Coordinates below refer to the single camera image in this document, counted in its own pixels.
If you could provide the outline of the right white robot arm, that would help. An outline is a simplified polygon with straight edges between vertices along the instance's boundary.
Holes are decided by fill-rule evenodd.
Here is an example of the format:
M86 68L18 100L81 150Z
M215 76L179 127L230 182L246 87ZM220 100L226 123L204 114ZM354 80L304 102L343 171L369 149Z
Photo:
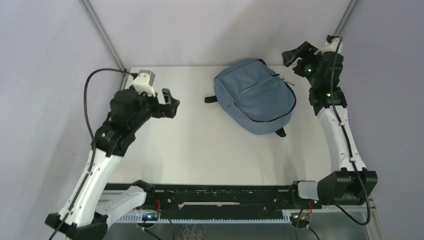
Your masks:
M331 164L331 173L321 180L294 182L289 203L295 208L309 200L327 206L363 205L378 182L377 173L362 160L350 129L347 100L338 86L341 51L342 37L328 35L322 48L305 41L281 54L284 66L296 64L294 73L310 84L309 104L324 131Z

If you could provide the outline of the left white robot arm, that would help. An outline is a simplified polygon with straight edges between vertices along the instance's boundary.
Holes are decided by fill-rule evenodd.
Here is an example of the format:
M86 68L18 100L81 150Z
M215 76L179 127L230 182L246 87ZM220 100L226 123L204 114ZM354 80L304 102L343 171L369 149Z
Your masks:
M99 206L110 175L136 139L136 132L151 118L174 118L180 101L164 88L160 103L153 88L150 70L130 72L132 84L118 90L97 130L89 129L91 149L75 189L59 212L49 214L45 223L67 240L101 240L108 229L130 210L153 207L157 196L153 185L137 180L123 193Z

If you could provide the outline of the black mounting rail base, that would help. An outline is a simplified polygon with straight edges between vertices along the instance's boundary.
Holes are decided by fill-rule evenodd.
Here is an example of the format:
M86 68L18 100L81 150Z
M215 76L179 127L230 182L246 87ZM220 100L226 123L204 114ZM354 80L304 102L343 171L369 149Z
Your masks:
M153 184L136 210L157 210L176 221L281 220L283 211L320 210L318 200L301 199L295 185Z

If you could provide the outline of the left aluminium corner post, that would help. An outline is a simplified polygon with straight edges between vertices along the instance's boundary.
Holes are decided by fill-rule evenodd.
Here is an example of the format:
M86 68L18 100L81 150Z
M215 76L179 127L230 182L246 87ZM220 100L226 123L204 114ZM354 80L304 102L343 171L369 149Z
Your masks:
M109 34L107 33L101 19L99 18L95 8L93 7L90 0L79 0L80 5L82 6L83 10L85 11L89 21L91 22L92 26L94 27L96 33L98 34L101 42L103 43L106 51L110 55L111 59L114 61L115 65L120 70L125 70L125 66L123 61L121 60L111 38L109 37Z

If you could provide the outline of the blue-grey student backpack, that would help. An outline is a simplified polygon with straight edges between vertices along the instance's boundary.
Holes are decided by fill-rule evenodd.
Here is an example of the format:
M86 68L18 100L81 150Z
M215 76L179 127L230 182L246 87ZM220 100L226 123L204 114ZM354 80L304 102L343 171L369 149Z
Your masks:
M293 89L262 59L249 58L232 64L213 79L214 95L206 104L219 103L242 128L255 135L286 137L297 104Z

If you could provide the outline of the aluminium corner post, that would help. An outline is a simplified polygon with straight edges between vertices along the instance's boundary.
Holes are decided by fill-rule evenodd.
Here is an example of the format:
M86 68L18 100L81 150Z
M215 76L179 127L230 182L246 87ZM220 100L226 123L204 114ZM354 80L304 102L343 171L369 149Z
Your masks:
M109 34L107 33L101 19L99 18L95 8L93 7L90 0L79 0L80 5L82 6L83 10L85 11L89 21L91 22L92 26L94 27L96 33L98 34L101 42L103 43L106 51L110 55L111 59L114 61L115 65L120 70L125 70L125 66L123 61L121 60L111 38L109 37Z
M345 8L342 17L340 18L334 32L333 32L333 36L342 36L343 35L343 31L348 23L348 21L350 20L354 10L356 9L358 3L360 2L360 0L350 0L347 7Z

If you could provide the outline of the right aluminium corner post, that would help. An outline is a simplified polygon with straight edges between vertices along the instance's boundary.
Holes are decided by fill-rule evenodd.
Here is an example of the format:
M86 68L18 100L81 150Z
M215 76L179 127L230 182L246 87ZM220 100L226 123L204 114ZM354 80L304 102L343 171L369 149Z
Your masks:
M343 35L343 31L348 23L348 21L350 20L354 10L356 9L358 3L360 2L360 0L350 0L347 7L345 8L342 17L340 18L334 32L333 32L333 36L342 36Z

